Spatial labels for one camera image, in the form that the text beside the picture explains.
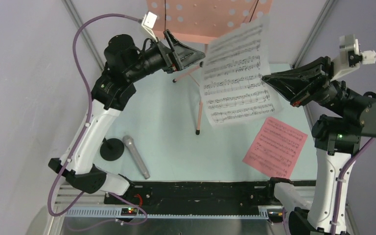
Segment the pink music stand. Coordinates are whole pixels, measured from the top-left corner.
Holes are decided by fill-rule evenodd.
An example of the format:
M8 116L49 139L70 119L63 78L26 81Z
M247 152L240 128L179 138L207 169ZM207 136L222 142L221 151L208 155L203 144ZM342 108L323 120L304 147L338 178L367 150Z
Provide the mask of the pink music stand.
M153 28L157 37L163 39L163 31L169 29L180 41L203 44L206 54L213 40L268 16L272 3L266 0L149 0L147 4L148 10L158 16ZM202 67L195 68L201 74L198 84ZM201 113L205 114L202 100Z

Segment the white sheet music page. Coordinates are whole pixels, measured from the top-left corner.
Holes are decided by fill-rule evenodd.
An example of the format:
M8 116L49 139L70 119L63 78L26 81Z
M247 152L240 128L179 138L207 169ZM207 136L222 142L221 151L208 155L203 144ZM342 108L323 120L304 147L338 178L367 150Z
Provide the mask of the white sheet music page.
M278 93L262 80L271 73L269 24L263 16L209 44L199 84L210 125L254 121L283 110Z

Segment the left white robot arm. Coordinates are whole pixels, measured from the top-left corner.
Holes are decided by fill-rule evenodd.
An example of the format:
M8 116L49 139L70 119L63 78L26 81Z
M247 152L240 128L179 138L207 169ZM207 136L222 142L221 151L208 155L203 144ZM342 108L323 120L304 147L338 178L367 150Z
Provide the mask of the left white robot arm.
M162 70L182 71L205 58L205 53L179 42L169 30L167 44L150 40L149 48L138 48L127 34L113 37L104 50L106 64L91 90L91 110L83 119L67 152L52 158L49 167L61 174L74 188L88 194L99 190L116 194L124 204L133 202L135 190L123 176L97 168L94 158L114 120L136 93L134 84Z

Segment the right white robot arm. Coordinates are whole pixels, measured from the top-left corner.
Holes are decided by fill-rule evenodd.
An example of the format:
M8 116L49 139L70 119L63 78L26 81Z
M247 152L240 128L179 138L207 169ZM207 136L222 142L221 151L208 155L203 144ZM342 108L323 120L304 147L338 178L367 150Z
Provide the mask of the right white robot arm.
M335 113L321 115L311 129L317 150L317 178L313 201L308 203L287 179L277 178L265 190L266 201L282 203L292 235L345 235L348 184L352 167L376 139L376 93L349 89L342 76L363 63L352 56L345 65L320 57L292 70L265 75L262 80L293 107L316 102Z

